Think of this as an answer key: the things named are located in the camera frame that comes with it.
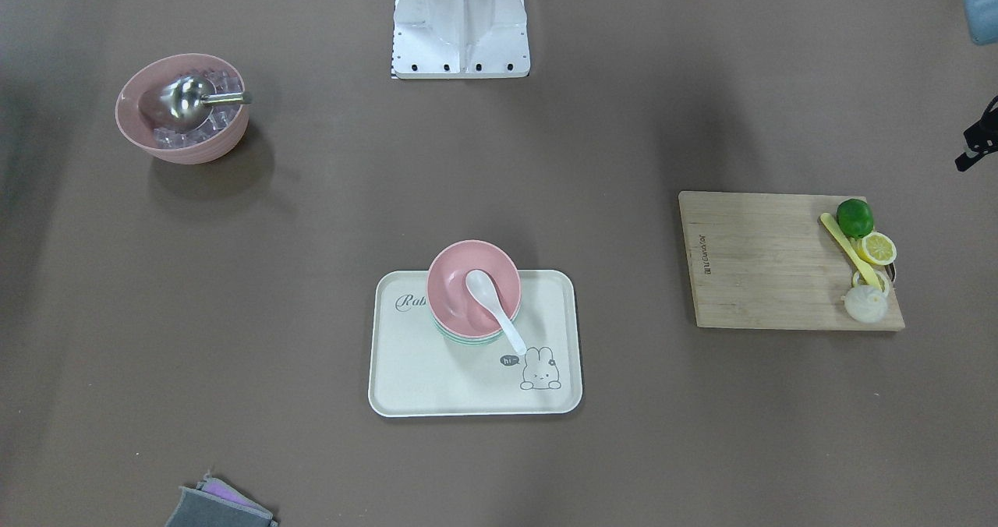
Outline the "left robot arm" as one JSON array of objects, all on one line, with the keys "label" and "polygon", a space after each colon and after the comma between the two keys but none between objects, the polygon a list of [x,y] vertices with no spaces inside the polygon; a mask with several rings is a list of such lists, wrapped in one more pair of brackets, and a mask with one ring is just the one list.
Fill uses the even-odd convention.
[{"label": "left robot arm", "polygon": [[[964,16],[972,43],[997,41],[997,0],[963,0]],[[954,164],[959,172],[969,171],[978,161],[997,150],[997,97],[992,98],[980,118],[964,130],[965,146]]]}]

